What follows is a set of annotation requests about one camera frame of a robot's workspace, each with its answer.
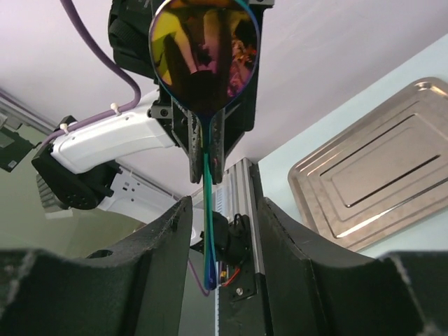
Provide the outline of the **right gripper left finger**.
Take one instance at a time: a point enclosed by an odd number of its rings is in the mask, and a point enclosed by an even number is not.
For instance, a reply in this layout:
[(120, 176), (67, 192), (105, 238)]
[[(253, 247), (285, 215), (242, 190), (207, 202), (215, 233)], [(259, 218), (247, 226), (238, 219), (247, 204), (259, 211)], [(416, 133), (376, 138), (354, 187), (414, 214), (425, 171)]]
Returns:
[(87, 258), (2, 250), (1, 334), (176, 335), (192, 224), (184, 197)]

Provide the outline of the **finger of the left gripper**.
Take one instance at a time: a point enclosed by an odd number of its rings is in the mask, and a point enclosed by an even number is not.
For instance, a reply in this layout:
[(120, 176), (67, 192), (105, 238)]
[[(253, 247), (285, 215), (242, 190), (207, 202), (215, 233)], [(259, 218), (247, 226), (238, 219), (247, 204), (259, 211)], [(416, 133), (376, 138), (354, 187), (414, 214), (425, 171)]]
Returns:
[(203, 175), (202, 126), (191, 111), (188, 112), (188, 158), (190, 181), (198, 184)]
[(223, 180), (225, 166), (224, 131), (225, 110), (221, 109), (211, 119), (210, 128), (209, 170), (214, 185), (218, 185)]

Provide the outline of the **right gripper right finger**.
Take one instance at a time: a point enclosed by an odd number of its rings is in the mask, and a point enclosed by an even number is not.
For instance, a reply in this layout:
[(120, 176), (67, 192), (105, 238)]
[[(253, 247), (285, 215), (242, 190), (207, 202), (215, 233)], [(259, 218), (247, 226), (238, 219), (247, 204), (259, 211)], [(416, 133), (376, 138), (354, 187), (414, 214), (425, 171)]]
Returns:
[(446, 335), (447, 253), (345, 249), (258, 205), (275, 335)]

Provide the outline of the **iridescent spoon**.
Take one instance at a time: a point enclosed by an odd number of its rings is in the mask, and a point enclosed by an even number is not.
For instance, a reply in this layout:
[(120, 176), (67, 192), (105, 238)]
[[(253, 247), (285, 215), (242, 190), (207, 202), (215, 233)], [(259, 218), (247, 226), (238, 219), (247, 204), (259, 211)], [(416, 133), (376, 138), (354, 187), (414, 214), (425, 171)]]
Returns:
[(163, 1), (149, 29), (155, 75), (175, 105), (202, 126), (204, 288), (218, 285), (209, 164), (211, 119), (249, 86), (258, 64), (260, 29), (247, 1)]

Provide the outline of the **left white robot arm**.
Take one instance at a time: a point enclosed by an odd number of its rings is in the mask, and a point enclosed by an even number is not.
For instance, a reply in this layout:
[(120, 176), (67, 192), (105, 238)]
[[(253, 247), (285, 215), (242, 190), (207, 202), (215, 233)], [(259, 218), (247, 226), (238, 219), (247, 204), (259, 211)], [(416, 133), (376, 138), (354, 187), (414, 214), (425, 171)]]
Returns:
[(78, 121), (64, 119), (32, 164), (63, 205), (149, 223), (173, 201), (130, 176), (122, 157), (180, 148), (190, 180), (223, 180), (225, 161), (255, 120), (265, 7), (254, 1), (114, 1), (112, 57), (125, 81), (136, 73), (156, 89)]

